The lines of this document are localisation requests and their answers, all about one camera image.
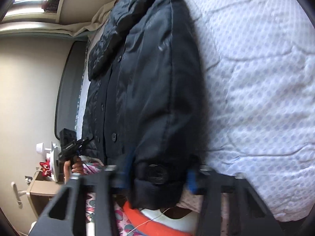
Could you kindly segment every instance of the white cable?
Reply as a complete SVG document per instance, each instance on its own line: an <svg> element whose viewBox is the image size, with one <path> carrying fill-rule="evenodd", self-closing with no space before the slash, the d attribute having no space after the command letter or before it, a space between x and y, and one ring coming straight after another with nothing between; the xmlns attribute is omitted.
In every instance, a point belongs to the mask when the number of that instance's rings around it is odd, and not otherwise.
<svg viewBox="0 0 315 236"><path fill-rule="evenodd" d="M36 174L37 171L42 171L42 172L43 172L43 170L36 170L35 173L34 173L34 176L35 176L35 174ZM34 176L33 176L33 177L34 177Z"/></svg>
<svg viewBox="0 0 315 236"><path fill-rule="evenodd" d="M142 224L139 224L136 228L134 228L134 229L132 229L130 232L128 232L128 233L126 234L126 236L127 236L129 233L133 232L135 229L137 229L139 226L142 226L143 224L146 224L146 223L148 223L148 222L150 222L150 221L153 221L154 219L159 218L161 215L159 215L158 217L153 218L153 219L151 219L151 220L149 220L149 221L146 221L146 222L144 222L144 223L142 223Z"/></svg>

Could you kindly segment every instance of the black bracket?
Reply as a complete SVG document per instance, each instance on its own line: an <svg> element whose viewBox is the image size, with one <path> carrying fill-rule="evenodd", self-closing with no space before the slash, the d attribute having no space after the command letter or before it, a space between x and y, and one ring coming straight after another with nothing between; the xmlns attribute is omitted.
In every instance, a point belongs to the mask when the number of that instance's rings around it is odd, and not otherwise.
<svg viewBox="0 0 315 236"><path fill-rule="evenodd" d="M96 193L95 236L119 236L112 195L122 191L115 166L100 173L76 176L61 188L46 206L29 236L86 236L85 199ZM283 232L259 195L242 177L227 176L211 169L190 170L188 184L194 194L203 194L196 236L221 234L221 193L231 193L229 235L283 236Z"/></svg>

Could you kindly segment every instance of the red flower decoration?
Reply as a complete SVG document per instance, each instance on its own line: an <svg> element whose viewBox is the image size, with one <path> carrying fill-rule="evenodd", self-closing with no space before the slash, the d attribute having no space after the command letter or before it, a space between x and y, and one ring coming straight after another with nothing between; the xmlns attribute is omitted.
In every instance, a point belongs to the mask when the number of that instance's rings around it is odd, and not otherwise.
<svg viewBox="0 0 315 236"><path fill-rule="evenodd" d="M49 161L46 160L46 162L40 162L40 166L42 166L42 175L43 177L51 176L51 171L50 171L50 164Z"/></svg>

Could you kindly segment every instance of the bed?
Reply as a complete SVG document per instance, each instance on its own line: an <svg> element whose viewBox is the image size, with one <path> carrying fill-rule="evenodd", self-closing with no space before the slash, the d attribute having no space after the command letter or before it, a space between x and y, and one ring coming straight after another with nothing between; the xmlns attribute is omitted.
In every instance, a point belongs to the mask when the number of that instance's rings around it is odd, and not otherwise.
<svg viewBox="0 0 315 236"><path fill-rule="evenodd" d="M62 72L55 113L55 136L58 140L62 129L74 130L76 126L86 45L86 41L75 41L72 44Z"/></svg>
<svg viewBox="0 0 315 236"><path fill-rule="evenodd" d="M205 82L199 149L218 172L244 172L279 221L315 203L315 30L296 0L185 0ZM89 53L100 38L96 31ZM89 89L87 66L76 116ZM201 199L184 192L186 208Z"/></svg>

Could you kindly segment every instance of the black puffer jacket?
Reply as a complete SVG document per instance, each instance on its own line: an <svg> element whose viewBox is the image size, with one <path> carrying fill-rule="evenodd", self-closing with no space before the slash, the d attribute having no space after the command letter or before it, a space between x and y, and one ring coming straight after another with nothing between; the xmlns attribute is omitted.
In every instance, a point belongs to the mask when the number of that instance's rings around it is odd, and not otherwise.
<svg viewBox="0 0 315 236"><path fill-rule="evenodd" d="M174 206L194 153L201 70L183 0L121 0L91 51L83 153L133 157L133 207Z"/></svg>

